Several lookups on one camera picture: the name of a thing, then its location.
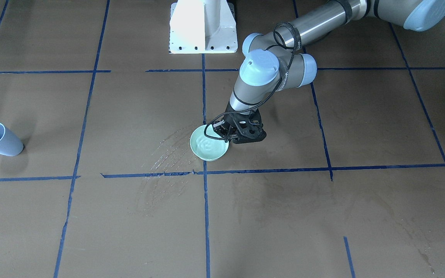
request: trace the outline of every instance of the mint green bowl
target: mint green bowl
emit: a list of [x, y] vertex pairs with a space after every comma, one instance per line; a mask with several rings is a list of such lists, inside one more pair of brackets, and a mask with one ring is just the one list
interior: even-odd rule
[[[198, 127], [190, 137], [190, 147], [193, 153], [205, 161], [214, 161], [223, 156], [228, 150], [229, 142], [224, 140], [210, 139], [204, 135], [205, 125]], [[212, 137], [221, 138], [212, 130], [212, 127], [207, 128], [207, 134]]]

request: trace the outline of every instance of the white metal bracket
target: white metal bracket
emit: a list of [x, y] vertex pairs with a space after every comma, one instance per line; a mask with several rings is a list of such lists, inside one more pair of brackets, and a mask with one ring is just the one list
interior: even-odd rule
[[169, 51], [174, 54], [235, 53], [233, 4], [226, 0], [178, 0], [171, 5]]

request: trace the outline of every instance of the blue joint cap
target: blue joint cap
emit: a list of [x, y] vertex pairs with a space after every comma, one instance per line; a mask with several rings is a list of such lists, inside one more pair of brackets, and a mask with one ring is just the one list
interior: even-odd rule
[[245, 38], [245, 40], [243, 41], [243, 45], [242, 45], [242, 47], [241, 47], [241, 51], [243, 52], [243, 55], [245, 55], [245, 57], [248, 55], [248, 53], [250, 52], [250, 45], [252, 44], [252, 42], [253, 42], [253, 39], [255, 38], [255, 37], [258, 37], [258, 36], [261, 36], [262, 34], [260, 34], [260, 33], [252, 33], [252, 34], [249, 34], [246, 38]]
[[262, 49], [255, 49], [247, 54], [240, 67], [240, 78], [251, 86], [264, 86], [276, 78], [279, 72], [279, 60], [276, 55]]
[[300, 53], [300, 55], [302, 55], [302, 58], [303, 58], [304, 70], [303, 70], [302, 83], [298, 87], [301, 87], [306, 84], [310, 84], [315, 79], [315, 76], [317, 75], [317, 63], [316, 63], [315, 59], [309, 54]]
[[422, 32], [445, 17], [445, 0], [423, 0], [406, 18], [403, 28]]

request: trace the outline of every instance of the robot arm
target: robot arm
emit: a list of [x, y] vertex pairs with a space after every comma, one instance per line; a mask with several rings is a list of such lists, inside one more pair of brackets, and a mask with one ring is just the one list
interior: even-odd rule
[[249, 35], [243, 42], [245, 60], [226, 111], [210, 121], [206, 130], [212, 125], [221, 136], [219, 140], [235, 144], [265, 139], [258, 108], [275, 92], [309, 84], [316, 76], [314, 58], [295, 52], [335, 28], [366, 16], [420, 32], [445, 16], [445, 0], [329, 0], [294, 21], [278, 23], [267, 35]]

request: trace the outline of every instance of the light blue cap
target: light blue cap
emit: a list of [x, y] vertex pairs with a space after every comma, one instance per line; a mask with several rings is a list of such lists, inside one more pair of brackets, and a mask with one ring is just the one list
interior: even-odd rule
[[276, 78], [279, 72], [279, 60], [276, 55], [262, 49], [255, 49], [247, 54], [240, 67], [240, 78], [251, 86], [263, 86]]
[[243, 45], [241, 47], [241, 51], [243, 52], [243, 55], [245, 55], [245, 57], [248, 55], [249, 51], [250, 51], [250, 45], [253, 42], [253, 39], [257, 36], [261, 36], [262, 34], [260, 33], [252, 33], [249, 34], [245, 40], [243, 41]]
[[298, 87], [311, 83], [317, 75], [317, 63], [315, 59], [309, 54], [300, 53], [300, 55], [303, 57], [304, 70], [302, 84]]
[[436, 25], [445, 16], [445, 0], [423, 0], [406, 18], [403, 28], [422, 32]]

